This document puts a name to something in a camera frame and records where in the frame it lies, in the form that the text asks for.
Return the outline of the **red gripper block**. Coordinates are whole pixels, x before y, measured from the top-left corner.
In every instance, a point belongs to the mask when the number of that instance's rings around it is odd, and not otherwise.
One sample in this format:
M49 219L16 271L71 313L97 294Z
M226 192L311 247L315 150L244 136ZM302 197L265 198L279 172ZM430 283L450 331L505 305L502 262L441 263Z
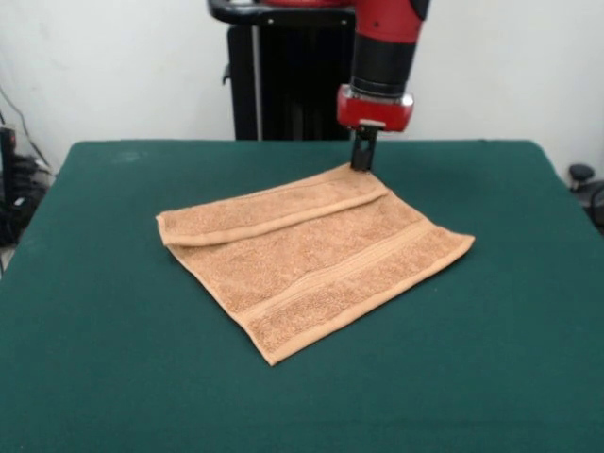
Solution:
M412 115L414 99L405 93L399 98L374 98L361 95L343 84L337 95L337 121L345 127L357 129L351 156L355 171L371 169L378 139L376 129L360 130L362 126L376 127L384 132L403 132Z

